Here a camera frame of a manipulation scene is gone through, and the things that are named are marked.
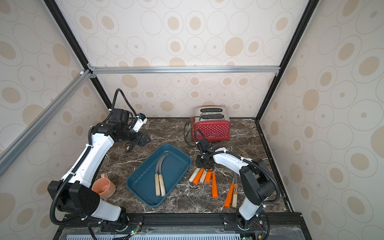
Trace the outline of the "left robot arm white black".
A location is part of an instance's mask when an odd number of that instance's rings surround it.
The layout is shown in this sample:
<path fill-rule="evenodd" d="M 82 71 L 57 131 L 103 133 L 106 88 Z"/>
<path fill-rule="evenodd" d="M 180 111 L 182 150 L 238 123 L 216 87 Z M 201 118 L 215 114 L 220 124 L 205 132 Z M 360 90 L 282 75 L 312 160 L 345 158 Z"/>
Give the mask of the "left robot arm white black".
<path fill-rule="evenodd" d="M 102 161 L 115 142 L 127 141 L 131 147 L 144 147 L 151 139 L 141 133 L 148 121 L 142 113 L 130 109 L 109 109 L 107 118 L 92 126 L 88 143 L 78 160 L 59 181 L 51 181 L 48 192 L 52 198 L 50 220 L 54 225 L 65 225 L 82 218 L 99 219 L 111 223 L 121 231 L 129 224 L 125 208 L 102 200 L 92 190 Z"/>

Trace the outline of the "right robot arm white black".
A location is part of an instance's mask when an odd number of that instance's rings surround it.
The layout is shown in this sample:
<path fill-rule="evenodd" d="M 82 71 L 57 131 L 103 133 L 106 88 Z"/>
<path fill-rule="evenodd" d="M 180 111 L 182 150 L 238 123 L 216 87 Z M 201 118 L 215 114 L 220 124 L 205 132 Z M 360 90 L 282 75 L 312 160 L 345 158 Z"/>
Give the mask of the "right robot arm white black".
<path fill-rule="evenodd" d="M 279 202 L 281 191 L 276 179 L 262 159 L 244 158 L 224 147 L 213 146 L 200 130 L 195 130 L 194 137 L 200 151 L 197 168 L 213 172 L 215 165 L 222 165 L 240 177 L 245 199 L 237 210 L 237 223 L 241 229 L 249 229 L 266 205 Z"/>

